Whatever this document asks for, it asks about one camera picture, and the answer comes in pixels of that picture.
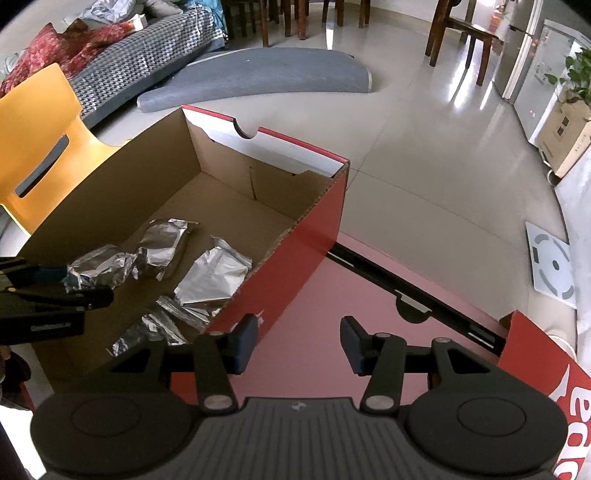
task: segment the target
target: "refrigerator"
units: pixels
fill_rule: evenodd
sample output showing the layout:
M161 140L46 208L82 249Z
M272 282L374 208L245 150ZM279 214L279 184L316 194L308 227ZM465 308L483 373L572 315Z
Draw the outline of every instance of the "refrigerator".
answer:
M583 47L591 48L591 41L583 34L554 21L544 21L540 43L514 103L531 144L537 146L538 134L560 94L560 86L550 85L546 74L566 77L564 59L574 56Z
M508 0L505 4L505 10L512 11L512 18L493 83L510 103L515 102L519 79L535 54L535 35L543 3L544 0Z

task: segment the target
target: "tile floor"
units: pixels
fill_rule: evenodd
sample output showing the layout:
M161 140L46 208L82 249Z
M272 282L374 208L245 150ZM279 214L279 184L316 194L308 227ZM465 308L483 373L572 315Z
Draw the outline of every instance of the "tile floor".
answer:
M347 4L345 26L327 35L319 8L312 5L305 41L284 38L282 27L272 25L274 47L327 48L332 36L335 50L371 71L372 93L286 93L199 105L236 117L247 132L271 127L349 158L344 232L495 318L518 309L574 345L574 311L532 287L524 222L564 240L566 233L536 150L492 86L496 57L479 88L480 52L466 71L466 49L453 33L432 69L424 56L426 22L376 11L360 30L358 7ZM250 36L230 46L259 42ZM99 137L120 144L165 113L129 105L101 126Z

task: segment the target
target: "cardboard box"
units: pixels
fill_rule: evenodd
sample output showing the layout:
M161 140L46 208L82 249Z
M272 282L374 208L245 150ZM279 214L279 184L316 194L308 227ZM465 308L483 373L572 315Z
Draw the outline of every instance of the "cardboard box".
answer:
M550 112L538 145L556 176L564 177L591 144L589 118L591 109L583 101L557 102Z
M501 323L509 327L509 335L498 366L549 396L562 409L569 433L554 475L574 480L591 447L591 378L522 313L515 312Z
M133 251L151 219L200 225L171 278L129 281L115 290L111 307L87 314L84 335L34 345L52 387L60 391L108 361L106 348L145 305L173 292L211 248L211 235L254 266L212 329L229 330L255 313L264 335L333 245L348 171L338 155L263 128L248 138L233 118L196 108L176 110L127 143L55 209L20 255L59 265L110 243Z

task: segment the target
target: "green leaves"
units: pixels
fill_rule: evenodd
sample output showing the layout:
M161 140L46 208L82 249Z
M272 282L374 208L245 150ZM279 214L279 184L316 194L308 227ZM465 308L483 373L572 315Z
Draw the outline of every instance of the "green leaves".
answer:
M550 85L565 85L567 103L580 100L591 106L591 50L583 48L574 57L565 57L567 78L559 78L549 73L545 74Z
M570 69L569 70L569 77L570 79L575 82L575 83L579 83L581 82L581 75L579 72L577 72L575 69Z

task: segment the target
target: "silver foil bag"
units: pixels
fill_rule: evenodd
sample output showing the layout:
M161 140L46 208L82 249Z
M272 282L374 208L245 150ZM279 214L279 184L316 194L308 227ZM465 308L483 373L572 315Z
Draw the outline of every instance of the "silver foil bag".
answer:
M196 222L177 220L152 220L139 242L137 258L132 274L137 280L148 275L162 280L170 274L174 257L183 254L186 237Z
M214 247L199 257L174 290L182 306L202 308L232 298L252 267L252 260L234 250L218 237Z
M68 265L64 285L67 291L97 286L115 288L125 282L134 261L135 254L122 252L115 245L105 245Z
M129 327L109 349L109 353L118 356L139 345L144 340L156 342L166 340L169 345L184 345L187 342L167 312L158 304L148 307L148 312L141 320Z
M187 325L196 329L199 333L203 333L211 324L214 313L208 312L206 309L189 309L183 307L176 300L162 295L156 303L160 305L173 318L181 320Z

